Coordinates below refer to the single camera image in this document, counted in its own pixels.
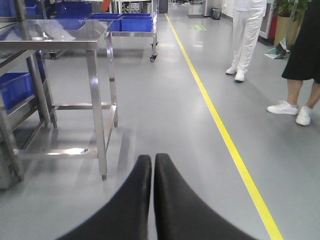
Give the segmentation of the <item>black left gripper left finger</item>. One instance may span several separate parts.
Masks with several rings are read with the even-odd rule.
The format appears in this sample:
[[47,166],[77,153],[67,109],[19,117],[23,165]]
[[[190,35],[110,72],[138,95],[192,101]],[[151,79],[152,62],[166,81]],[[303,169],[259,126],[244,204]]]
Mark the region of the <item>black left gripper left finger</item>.
[[110,201],[60,239],[146,240],[151,178],[151,157],[139,155],[127,179]]

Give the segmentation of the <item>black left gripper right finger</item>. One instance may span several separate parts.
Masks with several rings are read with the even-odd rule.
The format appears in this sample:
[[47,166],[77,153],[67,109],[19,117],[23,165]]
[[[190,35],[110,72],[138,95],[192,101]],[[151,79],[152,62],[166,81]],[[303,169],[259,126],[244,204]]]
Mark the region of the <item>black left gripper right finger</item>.
[[153,204],[160,240],[251,240],[212,210],[188,185],[167,153],[155,156]]

